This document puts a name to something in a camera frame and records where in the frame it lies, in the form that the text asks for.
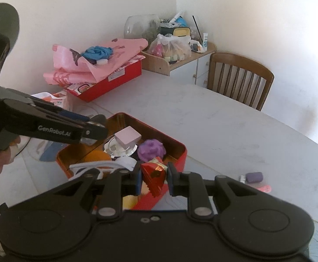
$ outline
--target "marble table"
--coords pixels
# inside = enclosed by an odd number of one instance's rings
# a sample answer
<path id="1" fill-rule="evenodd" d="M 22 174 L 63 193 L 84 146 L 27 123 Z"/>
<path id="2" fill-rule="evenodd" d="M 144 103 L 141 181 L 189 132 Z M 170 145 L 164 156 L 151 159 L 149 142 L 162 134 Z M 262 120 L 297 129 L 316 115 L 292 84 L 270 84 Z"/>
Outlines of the marble table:
<path id="1" fill-rule="evenodd" d="M 318 144 L 283 123 L 223 95 L 143 71 L 142 76 L 74 111 L 109 117 L 125 112 L 184 143 L 185 169 L 234 179 L 261 171 L 272 195 L 306 210 L 316 221 L 311 256 L 318 261 Z M 0 176 L 0 202 L 13 205 L 66 181 L 57 163 L 39 157 L 46 144 L 32 139 Z M 165 195 L 156 209 L 186 208 L 184 198 Z"/>

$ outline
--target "purple clay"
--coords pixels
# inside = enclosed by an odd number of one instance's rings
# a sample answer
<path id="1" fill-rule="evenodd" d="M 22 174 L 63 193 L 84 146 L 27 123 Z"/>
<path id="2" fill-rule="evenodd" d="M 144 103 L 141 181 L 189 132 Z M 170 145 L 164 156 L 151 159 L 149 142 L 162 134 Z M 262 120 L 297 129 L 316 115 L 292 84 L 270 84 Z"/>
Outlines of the purple clay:
<path id="1" fill-rule="evenodd" d="M 247 173 L 245 177 L 248 183 L 258 183 L 263 180 L 263 174 L 260 171 Z"/>
<path id="2" fill-rule="evenodd" d="M 141 161 L 149 162 L 155 157 L 163 159 L 166 154 L 164 145 L 157 139 L 145 140 L 137 149 L 138 157 Z"/>

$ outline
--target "red candy wrapper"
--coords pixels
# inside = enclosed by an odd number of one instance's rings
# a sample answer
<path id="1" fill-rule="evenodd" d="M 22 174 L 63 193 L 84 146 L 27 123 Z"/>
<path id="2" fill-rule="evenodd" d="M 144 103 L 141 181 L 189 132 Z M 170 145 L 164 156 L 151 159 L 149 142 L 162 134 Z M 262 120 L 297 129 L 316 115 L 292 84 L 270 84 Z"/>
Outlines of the red candy wrapper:
<path id="1" fill-rule="evenodd" d="M 141 170 L 143 181 L 147 184 L 153 197 L 160 196 L 166 178 L 167 166 L 157 156 L 151 161 L 141 164 Z"/>

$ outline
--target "pink cube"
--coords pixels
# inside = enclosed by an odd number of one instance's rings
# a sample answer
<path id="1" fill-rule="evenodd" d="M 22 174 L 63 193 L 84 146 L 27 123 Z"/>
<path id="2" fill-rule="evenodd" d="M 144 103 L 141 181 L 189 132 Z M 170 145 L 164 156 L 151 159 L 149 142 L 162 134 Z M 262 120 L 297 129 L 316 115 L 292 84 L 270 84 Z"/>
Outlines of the pink cube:
<path id="1" fill-rule="evenodd" d="M 120 130 L 114 134 L 116 141 L 124 148 L 127 149 L 128 147 L 134 146 L 139 139 L 141 139 L 141 134 L 138 133 L 135 129 L 131 126 Z"/>

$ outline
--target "wooden chair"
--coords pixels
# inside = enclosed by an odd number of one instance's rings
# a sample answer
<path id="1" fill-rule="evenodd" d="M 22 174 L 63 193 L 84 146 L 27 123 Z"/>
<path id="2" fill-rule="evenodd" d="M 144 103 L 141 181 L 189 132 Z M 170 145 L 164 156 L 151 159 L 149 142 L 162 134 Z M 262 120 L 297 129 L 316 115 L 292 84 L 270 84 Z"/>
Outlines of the wooden chair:
<path id="1" fill-rule="evenodd" d="M 214 86 L 214 78 L 215 78 L 215 71 L 216 71 L 216 64 L 217 63 L 222 63 L 222 68 L 221 68 L 221 72 L 219 75 L 216 92 L 221 93 L 225 96 L 228 96 L 227 94 L 229 91 L 229 81 L 230 81 L 231 76 L 232 76 L 233 66 L 235 66 L 236 72 L 235 72 L 235 76 L 234 76 L 234 80 L 233 80 L 233 85 L 232 85 L 230 93 L 229 93 L 229 97 L 233 98 L 239 102 L 242 102 L 244 104 L 247 104 L 251 87 L 254 87 L 254 91 L 253 91 L 253 94 L 251 96 L 251 99 L 250 99 L 248 105 L 250 107 L 252 107 L 254 104 L 254 101 L 256 99 L 256 96 L 258 96 L 259 101 L 258 101 L 258 104 L 256 106 L 256 109 L 261 111 L 263 104 L 264 104 L 264 102 L 267 98 L 267 95 L 269 93 L 270 87 L 271 87 L 273 80 L 274 80 L 273 73 L 270 70 L 268 70 L 266 67 L 264 67 L 263 65 L 255 62 L 253 60 L 250 60 L 246 57 L 231 54 L 231 53 L 214 53 L 210 57 L 209 78 L 207 81 L 207 88 L 209 90 L 213 90 L 212 88 Z M 225 83 L 224 83 L 224 88 L 221 89 L 226 64 L 229 64 L 229 70 L 228 70 L 227 78 L 226 78 Z M 239 78 L 240 69 L 244 69 L 244 74 L 243 74 L 241 80 L 239 80 L 240 79 Z M 250 72 L 250 74 L 248 76 L 248 85 L 247 85 L 247 88 L 245 91 L 245 95 L 242 98 L 242 93 L 244 90 L 245 80 L 247 79 L 248 71 Z M 258 78 L 257 78 L 256 84 L 253 84 L 255 74 L 258 75 Z M 263 87 L 263 91 L 262 91 L 261 95 L 259 96 L 258 90 L 260 88 L 261 79 L 265 79 L 265 84 Z M 235 98 L 235 89 L 237 87 L 237 83 L 240 83 L 240 84 L 239 84 L 238 94 Z"/>

